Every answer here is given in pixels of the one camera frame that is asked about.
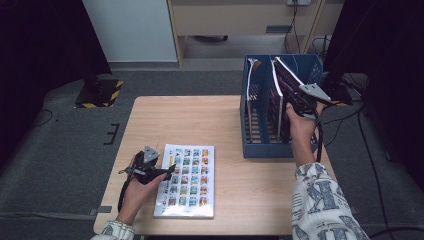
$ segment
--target yellow black tape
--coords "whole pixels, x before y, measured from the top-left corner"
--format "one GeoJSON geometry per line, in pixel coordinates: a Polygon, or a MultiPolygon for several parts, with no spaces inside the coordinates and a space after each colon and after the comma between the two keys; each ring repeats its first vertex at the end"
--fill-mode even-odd
{"type": "Polygon", "coordinates": [[[116,85],[113,89],[113,92],[111,93],[110,100],[108,102],[103,103],[93,103],[93,102],[85,102],[81,104],[75,104],[76,108],[96,108],[96,107],[111,107],[116,101],[116,98],[119,95],[119,92],[121,91],[121,87],[124,81],[119,80],[116,82],[116,85]]]}

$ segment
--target white printed sleeve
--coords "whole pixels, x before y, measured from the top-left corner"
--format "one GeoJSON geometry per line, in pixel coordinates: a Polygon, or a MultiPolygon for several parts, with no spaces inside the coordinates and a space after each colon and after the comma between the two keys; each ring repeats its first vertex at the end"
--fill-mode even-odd
{"type": "Polygon", "coordinates": [[[293,239],[365,240],[337,182],[320,163],[296,170],[292,209],[293,239]]]}
{"type": "Polygon", "coordinates": [[[132,240],[134,227],[119,221],[107,221],[102,232],[91,240],[132,240]]]}

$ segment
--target hand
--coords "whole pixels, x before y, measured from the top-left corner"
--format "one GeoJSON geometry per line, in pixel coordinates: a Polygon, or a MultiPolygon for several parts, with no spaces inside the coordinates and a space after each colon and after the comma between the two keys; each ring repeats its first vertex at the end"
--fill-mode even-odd
{"type": "MultiPolygon", "coordinates": [[[[318,115],[321,114],[323,108],[324,105],[318,103],[316,109],[318,115]]],[[[290,103],[287,104],[286,113],[290,119],[290,135],[296,166],[300,167],[315,162],[316,159],[311,149],[311,139],[316,128],[315,120],[297,115],[290,103]]]]}
{"type": "Polygon", "coordinates": [[[157,190],[159,184],[163,181],[163,179],[165,179],[165,177],[166,173],[159,175],[146,185],[141,184],[137,178],[133,178],[128,184],[127,190],[125,191],[122,208],[116,217],[116,220],[128,225],[132,225],[135,216],[143,206],[144,202],[152,192],[157,190]]]}

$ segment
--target file holder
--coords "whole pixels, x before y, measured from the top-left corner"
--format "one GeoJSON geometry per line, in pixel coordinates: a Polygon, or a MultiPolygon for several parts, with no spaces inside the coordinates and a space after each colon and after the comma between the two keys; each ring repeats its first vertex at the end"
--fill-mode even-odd
{"type": "MultiPolygon", "coordinates": [[[[304,84],[320,85],[322,64],[314,54],[282,54],[282,55],[246,55],[244,59],[242,93],[240,98],[241,137],[244,158],[292,158],[290,143],[277,142],[276,130],[268,120],[268,107],[271,84],[273,84],[271,64],[274,57],[280,57],[304,84]],[[252,71],[248,84],[248,59],[261,62],[252,71]],[[249,128],[247,114],[247,87],[249,85],[249,101],[251,107],[252,129],[249,128]]],[[[311,140],[312,150],[318,147],[314,135],[311,140]]]]}

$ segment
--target colorful card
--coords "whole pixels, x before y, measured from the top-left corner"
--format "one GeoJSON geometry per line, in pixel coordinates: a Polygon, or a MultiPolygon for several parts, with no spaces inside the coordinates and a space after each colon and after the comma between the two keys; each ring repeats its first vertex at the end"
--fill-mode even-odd
{"type": "Polygon", "coordinates": [[[159,185],[154,216],[213,218],[214,160],[213,146],[166,144],[162,168],[176,167],[159,185]]]}

